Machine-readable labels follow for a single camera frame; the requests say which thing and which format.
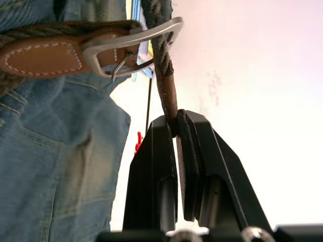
buckle prong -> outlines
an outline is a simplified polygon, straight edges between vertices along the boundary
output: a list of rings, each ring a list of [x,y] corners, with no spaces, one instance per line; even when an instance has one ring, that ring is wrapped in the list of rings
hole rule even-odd
[[[131,34],[131,35],[126,35],[126,36],[121,36],[116,38],[108,38],[108,39],[93,38],[82,45],[82,48],[84,49],[83,57],[94,73],[102,77],[112,78],[114,81],[116,77],[128,76],[132,73],[141,71],[149,67],[150,65],[153,64],[153,59],[145,63],[142,63],[140,65],[128,67],[126,70],[120,70],[120,68],[130,57],[130,55],[126,55],[125,58],[113,70],[113,72],[106,72],[101,68],[99,64],[99,61],[97,59],[98,53],[108,49],[118,49],[118,48],[138,45],[144,41],[153,39],[155,37],[158,37],[167,33],[172,33],[170,34],[170,38],[168,40],[168,43],[170,44],[169,47],[171,47],[172,44],[175,42],[175,39],[178,36],[180,30],[182,29],[182,26],[183,26],[182,18],[177,17],[155,28],[142,31],[137,34]]]

twisted rope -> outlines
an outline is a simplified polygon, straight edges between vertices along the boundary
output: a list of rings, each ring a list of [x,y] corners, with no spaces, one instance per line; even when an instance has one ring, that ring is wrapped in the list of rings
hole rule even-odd
[[[171,10],[169,13],[164,13],[169,16],[162,15],[163,4],[170,4],[168,1],[151,0],[142,1],[142,8],[146,18],[148,28],[154,28],[163,24],[171,18]],[[154,54],[155,66],[158,67],[163,76],[170,76],[174,69],[170,55],[168,53],[167,36],[162,35],[151,40]]]

person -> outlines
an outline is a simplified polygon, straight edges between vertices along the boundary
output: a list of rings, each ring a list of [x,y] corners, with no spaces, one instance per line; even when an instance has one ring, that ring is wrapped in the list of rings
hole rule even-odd
[[[125,0],[0,3],[0,33],[50,22],[123,19]],[[130,125],[110,93],[127,78],[27,78],[0,97],[1,242],[94,241],[109,231]]]

braided belt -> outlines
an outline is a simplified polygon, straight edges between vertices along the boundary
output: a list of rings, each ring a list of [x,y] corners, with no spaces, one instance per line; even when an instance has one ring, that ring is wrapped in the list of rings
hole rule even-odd
[[[51,79],[93,71],[114,80],[154,63],[163,110],[175,136],[177,100],[168,48],[183,23],[181,18],[171,19],[169,12],[162,15],[163,4],[169,9],[168,1],[143,1],[146,31],[138,22],[127,20],[34,25],[0,34],[0,97],[27,77]],[[137,65],[139,44],[149,39],[154,59]],[[108,65],[117,67],[106,72],[103,68]]]

belt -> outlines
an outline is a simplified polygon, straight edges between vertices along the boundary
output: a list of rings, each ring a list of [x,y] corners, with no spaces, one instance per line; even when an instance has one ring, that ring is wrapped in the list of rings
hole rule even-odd
[[[50,79],[93,71],[112,78],[126,76],[155,62],[158,92],[172,131],[175,130],[177,101],[173,70],[162,71],[153,59],[137,65],[141,42],[168,33],[168,46],[175,41],[182,19],[174,18],[142,31],[135,21],[109,23],[68,22],[34,25],[0,35],[0,97],[25,77]],[[117,65],[113,72],[105,66]]]

